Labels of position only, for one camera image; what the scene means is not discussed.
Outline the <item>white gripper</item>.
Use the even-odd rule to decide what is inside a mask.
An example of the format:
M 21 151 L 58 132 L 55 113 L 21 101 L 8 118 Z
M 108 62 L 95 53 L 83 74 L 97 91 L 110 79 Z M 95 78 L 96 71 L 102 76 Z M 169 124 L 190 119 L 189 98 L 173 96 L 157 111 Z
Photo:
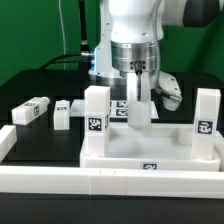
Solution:
M 164 107 L 169 111 L 176 111 L 182 102 L 182 94 L 174 76 L 160 72 L 158 76 L 141 75 L 141 99 L 137 100 L 137 75 L 127 74 L 127 106 L 128 125 L 132 128 L 145 128 L 151 123 L 151 90 L 162 98 Z

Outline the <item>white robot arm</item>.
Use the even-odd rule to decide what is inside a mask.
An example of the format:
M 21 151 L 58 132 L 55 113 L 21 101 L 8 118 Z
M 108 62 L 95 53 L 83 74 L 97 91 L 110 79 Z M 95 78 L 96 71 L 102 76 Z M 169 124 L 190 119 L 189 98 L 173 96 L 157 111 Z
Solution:
M 92 80 L 124 84 L 128 125 L 151 123 L 151 92 L 170 111 L 181 101 L 176 79 L 161 70 L 159 42 L 164 25 L 205 27 L 220 14 L 224 0 L 99 0 L 101 39 L 94 50 Z

